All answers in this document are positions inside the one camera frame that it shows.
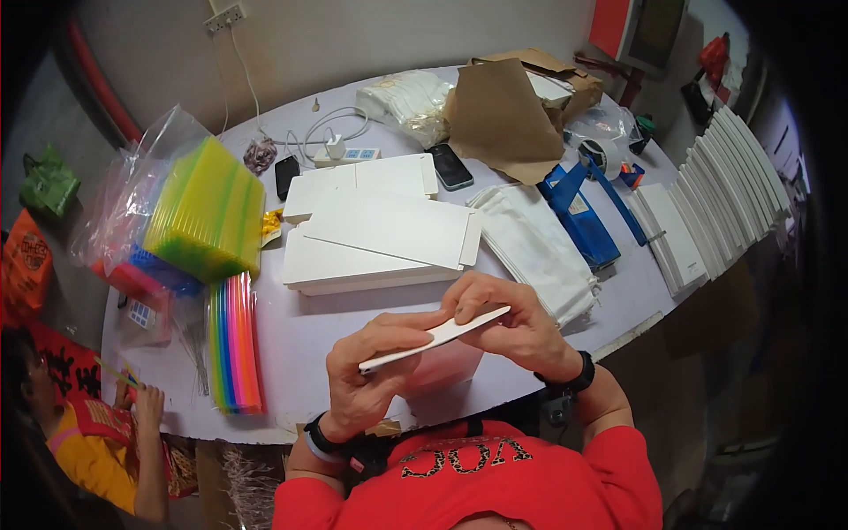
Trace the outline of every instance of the oval table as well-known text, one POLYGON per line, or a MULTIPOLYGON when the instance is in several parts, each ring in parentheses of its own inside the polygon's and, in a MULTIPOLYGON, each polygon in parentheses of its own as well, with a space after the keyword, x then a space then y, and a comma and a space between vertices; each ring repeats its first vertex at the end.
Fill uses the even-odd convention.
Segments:
MULTIPOLYGON (((458 67, 431 69, 433 73, 456 83, 458 67)), ((303 134, 327 112, 354 104, 357 88, 371 84, 374 79, 358 81, 288 103, 262 114, 259 118, 265 132, 281 140, 293 130, 302 140, 303 134), (312 111, 315 98, 321 110, 312 111)), ((605 95, 605 102, 612 101, 605 95)), ((362 126, 359 117, 345 117, 330 124, 336 133, 351 134, 362 126)), ((318 131, 313 139, 319 138, 318 131)), ((239 159, 249 140, 260 137, 257 120, 251 119, 231 128, 222 135, 222 142, 239 159)), ((349 147, 380 148, 383 158, 420 153, 421 145, 411 137, 389 127, 371 122, 359 138, 348 142, 349 147)), ((276 161, 289 153, 278 147, 276 161)), ((643 182, 672 182, 677 170, 651 141, 640 157, 639 165, 646 170, 643 182)), ((577 153, 568 148, 562 165, 570 169, 577 162, 577 153)), ((454 192, 440 188, 438 200, 463 204, 484 187, 510 181, 474 159, 465 160, 474 175, 474 185, 454 192)), ((279 208, 276 196, 274 169, 271 166, 262 176, 268 192, 265 210, 279 208)), ((629 193, 620 182, 619 193, 629 193)), ((620 348, 656 324, 673 310, 688 294, 672 299, 659 267, 648 247, 641 248, 633 238, 624 219, 606 197, 597 182, 585 182, 581 188, 594 206, 598 216, 621 251, 613 265, 602 270, 598 303, 591 313, 569 323, 562 333, 578 349, 593 352, 595 361, 620 348)), ((165 391, 163 431, 189 438, 223 438, 241 444, 291 444, 297 438, 297 423, 307 422, 329 405, 324 358, 333 343, 363 327, 366 322, 384 311, 425 311, 438 308, 439 300, 449 282, 425 283, 408 287, 393 287, 356 293, 340 293, 306 297, 290 291, 282 284, 282 262, 285 249, 262 252, 261 273, 254 283, 258 294, 256 308, 261 355, 262 377, 268 414, 263 416, 223 416, 214 410, 211 398, 198 394, 195 368, 179 340, 167 348, 141 348, 121 352, 139 369, 138 376, 165 391)), ((488 250, 480 246, 478 271, 511 278, 503 265, 488 250)), ((103 357, 120 366, 115 351, 118 293, 109 292, 103 320, 103 357)), ((396 397, 388 418, 396 420, 404 431, 415 427, 435 425, 489 409, 520 398, 541 388, 533 374, 519 368, 506 358, 485 354, 474 378, 442 392, 406 402, 396 397)), ((114 399, 114 378, 103 374, 103 399, 114 399)))

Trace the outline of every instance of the orange plastic bag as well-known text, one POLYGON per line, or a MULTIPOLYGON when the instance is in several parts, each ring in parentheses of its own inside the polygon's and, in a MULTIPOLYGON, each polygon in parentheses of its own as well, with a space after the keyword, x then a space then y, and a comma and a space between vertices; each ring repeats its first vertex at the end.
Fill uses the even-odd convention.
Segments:
POLYGON ((3 302, 22 318, 42 310, 53 275, 53 254, 24 208, 3 245, 3 302))

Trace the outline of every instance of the red t-shirt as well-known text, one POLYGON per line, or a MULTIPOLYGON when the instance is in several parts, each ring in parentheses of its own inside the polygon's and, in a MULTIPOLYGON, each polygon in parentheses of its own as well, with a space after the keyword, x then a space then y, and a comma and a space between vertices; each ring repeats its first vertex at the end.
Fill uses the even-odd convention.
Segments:
POLYGON ((274 530, 451 528, 484 511, 536 530, 662 528, 660 488, 636 429, 607 429, 582 455, 500 421, 484 421, 482 436, 459 438, 466 429, 398 444, 386 472, 347 500, 316 478, 284 482, 274 530))

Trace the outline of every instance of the yellow shirt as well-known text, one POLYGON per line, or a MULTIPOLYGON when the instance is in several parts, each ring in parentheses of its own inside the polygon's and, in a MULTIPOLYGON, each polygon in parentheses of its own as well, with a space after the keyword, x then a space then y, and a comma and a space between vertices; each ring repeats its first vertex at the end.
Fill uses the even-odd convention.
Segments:
POLYGON ((66 403, 59 428, 47 441, 59 467, 80 488, 135 515, 138 480, 135 472, 127 471, 127 447, 111 438, 83 436, 79 432, 66 435, 59 441, 58 448, 51 445, 51 441, 57 442, 63 432, 75 428, 74 407, 66 403))

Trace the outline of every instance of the green plastic bag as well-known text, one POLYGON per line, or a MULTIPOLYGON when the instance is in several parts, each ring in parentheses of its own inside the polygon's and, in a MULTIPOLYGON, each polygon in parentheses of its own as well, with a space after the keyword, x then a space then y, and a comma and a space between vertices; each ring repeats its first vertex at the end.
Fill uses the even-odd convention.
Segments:
POLYGON ((52 220, 64 217, 68 204, 76 197, 80 181, 59 157, 59 153, 48 144, 41 160, 24 155, 26 178, 20 188, 20 202, 30 210, 52 220))

